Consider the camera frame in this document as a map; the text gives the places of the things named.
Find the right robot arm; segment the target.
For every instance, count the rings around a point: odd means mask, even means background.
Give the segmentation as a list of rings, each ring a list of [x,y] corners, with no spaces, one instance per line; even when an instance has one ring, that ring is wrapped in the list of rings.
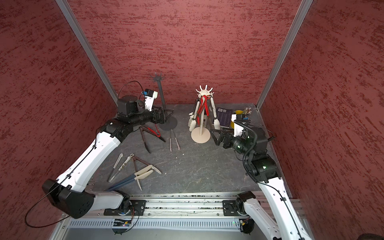
[[[270,216],[253,193],[238,194],[235,210],[248,217],[246,232],[256,225],[269,240],[311,239],[287,194],[280,169],[268,154],[270,138],[265,130],[252,127],[245,121],[235,120],[234,124],[241,128],[239,134],[215,129],[211,129],[210,134],[217,146],[233,149],[243,156],[241,162],[246,174],[262,190],[273,213]]]

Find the small red silicone tongs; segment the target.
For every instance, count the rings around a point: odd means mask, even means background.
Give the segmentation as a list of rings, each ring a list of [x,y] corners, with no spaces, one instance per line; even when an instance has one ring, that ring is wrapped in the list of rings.
[[[208,96],[205,96],[205,95],[201,96],[200,105],[198,107],[197,117],[196,117],[196,121],[197,121],[198,125],[201,122],[201,113],[203,112],[203,110],[207,113],[207,115],[209,115],[209,107],[208,107],[208,100],[209,99],[210,99],[210,97],[208,97]]]

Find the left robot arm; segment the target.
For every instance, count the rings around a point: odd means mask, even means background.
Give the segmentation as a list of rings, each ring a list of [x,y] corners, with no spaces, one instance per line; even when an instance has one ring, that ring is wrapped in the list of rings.
[[[48,179],[42,189],[49,202],[74,219],[88,212],[111,209],[119,215],[133,212],[129,196],[113,186],[103,192],[87,192],[91,177],[108,155],[117,148],[134,127],[146,123],[164,124],[173,110],[147,105],[135,96],[124,96],[117,101],[117,115],[107,121],[87,150],[55,180]]]

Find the scalloped steel serving tongs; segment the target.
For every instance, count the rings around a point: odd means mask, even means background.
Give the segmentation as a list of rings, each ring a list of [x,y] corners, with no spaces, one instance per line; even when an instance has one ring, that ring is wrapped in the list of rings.
[[[197,114],[200,107],[200,99],[197,99],[194,106],[194,111],[190,113],[189,119],[189,131],[192,132],[197,124]]]

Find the red looped long steel tongs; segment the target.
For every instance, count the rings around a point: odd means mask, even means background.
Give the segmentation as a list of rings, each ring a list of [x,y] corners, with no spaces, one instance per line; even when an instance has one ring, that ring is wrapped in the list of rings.
[[[204,125],[204,117],[205,117],[205,114],[206,114],[206,112],[203,110],[203,112],[201,113],[201,122],[200,122],[200,124],[203,124]]]

